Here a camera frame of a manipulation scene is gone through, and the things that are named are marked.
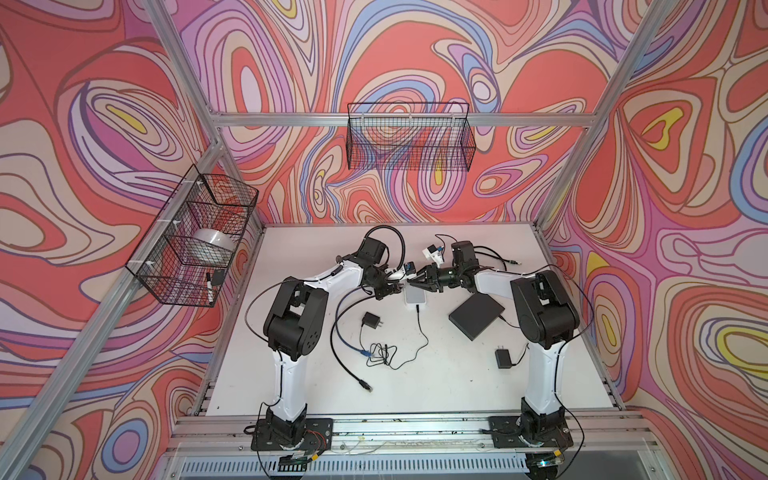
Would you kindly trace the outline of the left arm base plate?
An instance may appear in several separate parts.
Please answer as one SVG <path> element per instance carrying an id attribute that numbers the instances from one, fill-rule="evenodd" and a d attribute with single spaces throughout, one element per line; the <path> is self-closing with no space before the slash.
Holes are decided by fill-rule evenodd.
<path id="1" fill-rule="evenodd" d="M 330 417 L 285 423 L 278 418 L 260 419 L 251 434 L 252 451 L 322 452 L 332 446 L 334 421 Z"/>

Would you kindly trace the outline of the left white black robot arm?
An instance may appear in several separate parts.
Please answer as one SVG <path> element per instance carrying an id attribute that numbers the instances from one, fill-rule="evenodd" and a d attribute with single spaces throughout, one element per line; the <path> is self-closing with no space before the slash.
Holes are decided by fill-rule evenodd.
<path id="1" fill-rule="evenodd" d="M 277 399 L 266 421 L 275 430 L 300 431 L 307 412 L 307 359 L 319 343 L 329 301 L 365 289 L 376 299 L 398 293 L 411 270 L 404 260 L 390 268 L 382 258 L 386 246 L 372 237 L 339 256 L 336 265 L 312 278 L 286 278 L 265 320 L 263 333 L 273 351 Z"/>

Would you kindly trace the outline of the white small network switch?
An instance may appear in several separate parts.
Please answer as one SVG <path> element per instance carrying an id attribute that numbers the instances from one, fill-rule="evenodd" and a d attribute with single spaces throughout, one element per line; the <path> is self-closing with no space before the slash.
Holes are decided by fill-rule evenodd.
<path id="1" fill-rule="evenodd" d="M 426 291 L 411 285 L 406 285 L 404 289 L 404 300 L 408 310 L 420 310 L 427 304 Z"/>

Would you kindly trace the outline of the black power adapter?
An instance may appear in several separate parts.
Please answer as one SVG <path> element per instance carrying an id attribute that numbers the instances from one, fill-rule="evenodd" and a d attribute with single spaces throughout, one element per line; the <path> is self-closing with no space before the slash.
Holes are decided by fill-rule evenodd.
<path id="1" fill-rule="evenodd" d="M 365 357 L 365 366 L 367 368 L 386 367 L 391 371 L 401 370 L 406 365 L 415 362 L 419 358 L 419 354 L 430 345 L 429 337 L 426 335 L 422 327 L 421 311 L 419 307 L 416 307 L 416 325 L 418 333 L 423 339 L 423 343 L 416 348 L 410 358 L 399 358 L 399 347 L 395 344 L 372 342 L 367 348 L 364 347 L 363 331 L 366 328 L 376 329 L 381 325 L 382 321 L 379 316 L 370 312 L 367 312 L 363 315 L 360 331 L 358 334 L 358 343 L 362 350 L 362 355 Z"/>
<path id="2" fill-rule="evenodd" d="M 494 351 L 497 368 L 499 370 L 509 370 L 520 365 L 527 352 L 527 346 L 523 347 L 516 356 L 513 356 L 507 348 L 497 348 Z"/>

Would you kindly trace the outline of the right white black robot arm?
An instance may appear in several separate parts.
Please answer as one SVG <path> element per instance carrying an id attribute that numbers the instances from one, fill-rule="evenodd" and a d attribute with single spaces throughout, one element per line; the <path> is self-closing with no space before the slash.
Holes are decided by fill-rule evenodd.
<path id="1" fill-rule="evenodd" d="M 516 434 L 529 445 L 567 425 L 560 398 L 564 354 L 580 325 L 579 314 L 558 275 L 543 267 L 531 273 L 511 273 L 483 266 L 469 241 L 452 244 L 453 263 L 431 263 L 408 283 L 422 290 L 442 292 L 461 287 L 513 301 L 518 325 L 527 340 L 529 376 L 521 399 L 518 425 L 500 433 Z"/>

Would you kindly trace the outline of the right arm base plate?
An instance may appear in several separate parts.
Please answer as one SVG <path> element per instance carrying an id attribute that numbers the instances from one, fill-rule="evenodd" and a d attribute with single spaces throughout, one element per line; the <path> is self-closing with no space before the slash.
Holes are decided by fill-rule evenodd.
<path id="1" fill-rule="evenodd" d="M 534 448 L 565 450 L 574 445 L 563 418 L 524 414 L 522 416 L 491 416 L 489 435 L 495 448 Z"/>

